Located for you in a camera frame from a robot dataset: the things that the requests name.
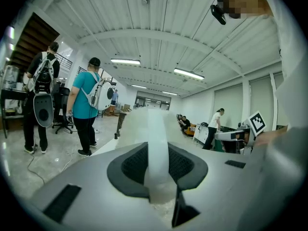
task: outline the black slot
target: black slot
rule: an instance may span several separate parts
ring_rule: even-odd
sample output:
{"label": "black slot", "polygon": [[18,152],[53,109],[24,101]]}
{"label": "black slot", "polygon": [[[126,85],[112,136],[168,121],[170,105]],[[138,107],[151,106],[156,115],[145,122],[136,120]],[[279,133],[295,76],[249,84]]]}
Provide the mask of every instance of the black slot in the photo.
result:
{"label": "black slot", "polygon": [[225,162],[225,164],[234,166],[234,167],[239,167],[239,168],[244,168],[246,163],[238,162],[238,161],[233,161],[233,160],[228,160]]}
{"label": "black slot", "polygon": [[67,185],[47,206],[43,213],[56,222],[61,222],[67,210],[76,199],[81,188]]}

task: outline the office chair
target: office chair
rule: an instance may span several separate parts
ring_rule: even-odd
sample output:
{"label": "office chair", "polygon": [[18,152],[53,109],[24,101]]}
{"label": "office chair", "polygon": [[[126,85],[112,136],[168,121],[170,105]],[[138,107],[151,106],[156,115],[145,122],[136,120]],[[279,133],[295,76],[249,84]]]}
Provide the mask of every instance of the office chair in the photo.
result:
{"label": "office chair", "polygon": [[70,131],[72,134],[72,130],[68,127],[70,126],[71,128],[74,128],[73,124],[69,123],[66,119],[66,104],[67,104],[67,99],[69,95],[69,88],[65,87],[60,87],[59,92],[54,93],[54,104],[55,104],[55,109],[54,109],[54,124],[52,125],[52,128],[54,127],[59,127],[56,130],[55,134],[58,134],[58,131],[62,128],[66,128],[67,130]]}

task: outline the ceiling light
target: ceiling light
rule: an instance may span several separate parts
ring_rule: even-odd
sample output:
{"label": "ceiling light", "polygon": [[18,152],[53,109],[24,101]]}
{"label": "ceiling light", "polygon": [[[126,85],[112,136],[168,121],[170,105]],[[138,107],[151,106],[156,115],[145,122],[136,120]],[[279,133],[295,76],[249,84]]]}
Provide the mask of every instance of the ceiling light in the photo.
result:
{"label": "ceiling light", "polygon": [[166,94],[171,94],[171,95],[177,95],[176,93],[167,92],[167,91],[163,91],[163,93],[166,93]]}
{"label": "ceiling light", "polygon": [[137,86],[137,85],[132,85],[132,86],[147,89],[146,87],[142,87],[142,86]]}
{"label": "ceiling light", "polygon": [[110,59],[113,63],[118,63],[118,64],[136,64],[140,65],[139,60],[130,60],[130,59]]}
{"label": "ceiling light", "polygon": [[179,69],[179,68],[175,68],[174,72],[176,72],[178,74],[182,74],[182,75],[187,75],[187,76],[190,76],[190,77],[193,77],[193,78],[196,78],[196,79],[204,79],[204,76],[197,75],[197,74],[194,74],[192,72],[185,71],[185,70]]}
{"label": "ceiling light", "polygon": [[14,27],[9,26],[8,36],[9,36],[11,39],[14,39]]}

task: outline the floor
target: floor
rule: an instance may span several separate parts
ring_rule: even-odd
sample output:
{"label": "floor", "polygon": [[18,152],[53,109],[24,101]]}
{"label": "floor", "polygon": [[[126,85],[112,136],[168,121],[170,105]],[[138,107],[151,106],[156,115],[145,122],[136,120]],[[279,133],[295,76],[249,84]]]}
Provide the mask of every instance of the floor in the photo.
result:
{"label": "floor", "polygon": [[[93,127],[98,129],[100,133],[95,135],[97,148],[92,148],[92,152],[95,152],[114,138],[117,121],[118,117],[116,116],[96,118]],[[37,144],[39,144],[38,136],[38,130],[35,129]],[[70,134],[66,129],[62,129],[56,135],[55,129],[48,128],[47,139],[49,146],[46,154],[42,154],[39,147],[33,154],[34,160],[29,167],[29,169],[38,173],[45,182],[61,173],[71,159],[67,167],[83,158],[77,153],[77,150],[82,148],[76,132]],[[37,175],[27,170],[27,166],[33,157],[23,151],[25,143],[23,131],[9,132],[7,139],[5,139],[3,132],[1,132],[0,141],[2,142],[0,144],[0,147],[2,147],[1,154],[4,158],[5,168],[7,169],[12,189],[17,195],[23,198],[30,198],[43,185],[43,181]]]}

